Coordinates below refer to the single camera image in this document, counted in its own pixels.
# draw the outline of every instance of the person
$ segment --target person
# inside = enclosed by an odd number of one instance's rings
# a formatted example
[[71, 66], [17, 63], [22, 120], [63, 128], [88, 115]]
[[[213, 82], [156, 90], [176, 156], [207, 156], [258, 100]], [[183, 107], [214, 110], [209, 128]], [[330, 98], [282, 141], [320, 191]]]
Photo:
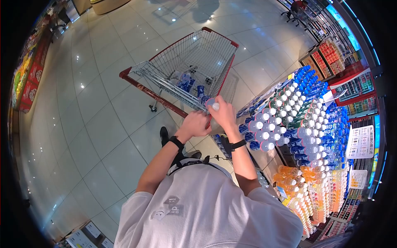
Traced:
[[303, 234], [294, 213], [259, 184], [236, 125], [234, 107], [217, 96], [209, 113], [233, 143], [236, 186], [224, 168], [177, 156], [190, 138], [204, 136], [209, 116], [191, 112], [142, 173], [121, 208], [114, 247], [293, 247]]
[[301, 10], [305, 10], [308, 2], [306, 0], [297, 0], [291, 4], [291, 10], [287, 13], [287, 17], [290, 18], [292, 14], [298, 13]]

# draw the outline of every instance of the tiled floor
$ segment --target tiled floor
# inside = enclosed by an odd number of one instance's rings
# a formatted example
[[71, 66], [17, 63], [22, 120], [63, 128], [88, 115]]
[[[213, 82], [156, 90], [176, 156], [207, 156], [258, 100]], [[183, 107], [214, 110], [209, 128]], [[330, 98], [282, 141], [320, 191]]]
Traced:
[[[207, 26], [240, 45], [222, 91], [239, 109], [314, 44], [283, 11], [276, 0], [132, 0], [71, 24], [51, 44], [33, 109], [20, 120], [21, 186], [43, 232], [56, 239], [92, 219], [114, 241], [122, 204], [161, 148], [160, 127], [173, 133], [182, 122], [163, 106], [150, 112], [152, 99], [120, 71]], [[221, 154], [210, 137], [191, 139], [191, 150]], [[219, 164], [234, 175], [229, 162]]]

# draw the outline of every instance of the wire basket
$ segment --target wire basket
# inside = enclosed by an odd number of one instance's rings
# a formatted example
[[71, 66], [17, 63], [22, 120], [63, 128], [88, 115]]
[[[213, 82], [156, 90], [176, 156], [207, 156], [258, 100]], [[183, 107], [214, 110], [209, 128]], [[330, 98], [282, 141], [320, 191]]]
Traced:
[[[186, 113], [160, 97], [161, 92], [163, 90], [168, 92], [195, 110], [206, 111], [197, 97], [197, 86], [204, 86], [205, 95], [217, 96], [223, 87], [238, 47], [239, 45], [234, 41], [203, 27], [165, 48], [149, 61], [122, 71], [119, 76], [156, 99], [156, 102], [150, 105], [152, 111], [156, 111], [156, 103], [160, 102], [185, 117]], [[153, 82], [160, 88], [159, 94], [139, 84], [128, 76], [129, 73], [135, 73]], [[178, 75], [181, 73], [189, 73], [195, 80], [188, 90], [177, 86]]]

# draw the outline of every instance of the black wristband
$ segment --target black wristband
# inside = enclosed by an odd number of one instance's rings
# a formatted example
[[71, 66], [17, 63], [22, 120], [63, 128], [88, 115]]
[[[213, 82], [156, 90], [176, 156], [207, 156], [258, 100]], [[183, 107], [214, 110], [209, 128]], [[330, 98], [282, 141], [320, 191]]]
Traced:
[[179, 152], [182, 152], [183, 148], [185, 147], [185, 145], [182, 144], [182, 142], [180, 142], [180, 141], [176, 138], [176, 136], [172, 136], [172, 137], [170, 138], [169, 141], [171, 141], [172, 143], [174, 143], [174, 144], [179, 148]]

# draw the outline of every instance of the white floor tile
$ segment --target white floor tile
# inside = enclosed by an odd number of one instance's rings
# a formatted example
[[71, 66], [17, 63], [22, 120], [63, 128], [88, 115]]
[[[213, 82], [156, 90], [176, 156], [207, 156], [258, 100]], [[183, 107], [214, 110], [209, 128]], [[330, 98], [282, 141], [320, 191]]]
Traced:
[[255, 57], [251, 57], [233, 68], [255, 96], [273, 82]]
[[103, 208], [91, 194], [91, 191], [88, 189], [84, 180], [81, 180], [77, 184], [77, 186], [72, 190], [72, 194], [88, 218], [91, 219], [103, 211]]
[[137, 63], [148, 61], [153, 56], [161, 52], [163, 49], [168, 47], [168, 44], [163, 40], [162, 37], [156, 37], [142, 46], [139, 46], [130, 52], [130, 55]]
[[79, 170], [73, 161], [69, 149], [66, 149], [62, 157], [59, 159], [59, 169], [63, 175], [65, 184], [69, 191], [71, 191], [77, 183], [81, 181]]
[[57, 122], [54, 129], [50, 134], [52, 149], [54, 150], [54, 155], [57, 161], [61, 158], [62, 154], [67, 148], [67, 143], [62, 129], [61, 120]]
[[186, 26], [187, 23], [176, 14], [170, 13], [148, 22], [148, 24], [159, 34], [163, 35], [171, 30]]
[[125, 197], [106, 171], [102, 162], [84, 177], [84, 181], [103, 209], [110, 207]]
[[84, 90], [77, 96], [81, 116], [87, 124], [99, 110], [101, 110], [110, 100], [102, 84], [100, 76], [97, 76]]
[[[218, 148], [218, 146], [209, 136], [206, 137], [203, 141], [201, 141], [197, 145], [195, 145], [195, 149], [201, 152], [203, 158], [205, 158], [208, 155], [210, 156], [210, 158], [215, 157], [215, 155], [219, 155], [219, 157], [225, 158], [223, 152]], [[226, 160], [220, 159], [218, 161], [216, 159], [210, 159], [210, 162], [216, 163], [217, 165], [225, 168], [229, 173], [233, 172], [232, 165]]]
[[110, 100], [112, 100], [121, 91], [131, 85], [126, 80], [121, 79], [118, 75], [121, 71], [134, 65], [134, 60], [129, 54], [126, 54], [100, 74], [102, 83], [105, 86], [106, 92]]
[[125, 195], [136, 189], [138, 180], [147, 166], [129, 138], [116, 147], [102, 162]]
[[[143, 85], [147, 84], [145, 80], [139, 80], [139, 82]], [[112, 100], [114, 110], [128, 135], [131, 135], [164, 109], [161, 104], [158, 104], [157, 112], [151, 112], [149, 105], [153, 104], [153, 102], [153, 98], [133, 85], [126, 88]]]
[[86, 128], [100, 159], [128, 137], [111, 103], [99, 111]]
[[103, 49], [94, 53], [99, 73], [102, 73], [106, 68], [127, 53], [128, 51], [120, 38], [113, 40], [112, 43], [106, 45]]
[[84, 65], [73, 72], [76, 95], [79, 95], [98, 75], [95, 58], [92, 56]]
[[82, 177], [85, 177], [100, 161], [85, 128], [83, 128], [72, 143], [69, 144], [69, 149]]
[[84, 127], [79, 105], [75, 99], [61, 116], [62, 128], [67, 144], [70, 144], [80, 130]]
[[119, 226], [114, 222], [110, 216], [103, 211], [91, 219], [96, 227], [114, 243]]
[[160, 128], [162, 126], [167, 127], [170, 136], [174, 135], [177, 130], [175, 122], [167, 111], [160, 112], [131, 135], [132, 142], [147, 163], [150, 163], [161, 149]]
[[135, 28], [129, 30], [123, 35], [120, 35], [125, 47], [128, 51], [132, 51], [138, 46], [156, 38], [158, 33], [153, 30], [149, 24], [144, 23], [137, 25]]
[[116, 222], [116, 224], [119, 224], [120, 221], [120, 215], [121, 215], [121, 207], [123, 204], [128, 200], [127, 197], [124, 197], [120, 201], [116, 202], [113, 204], [110, 208], [106, 209], [106, 213]]

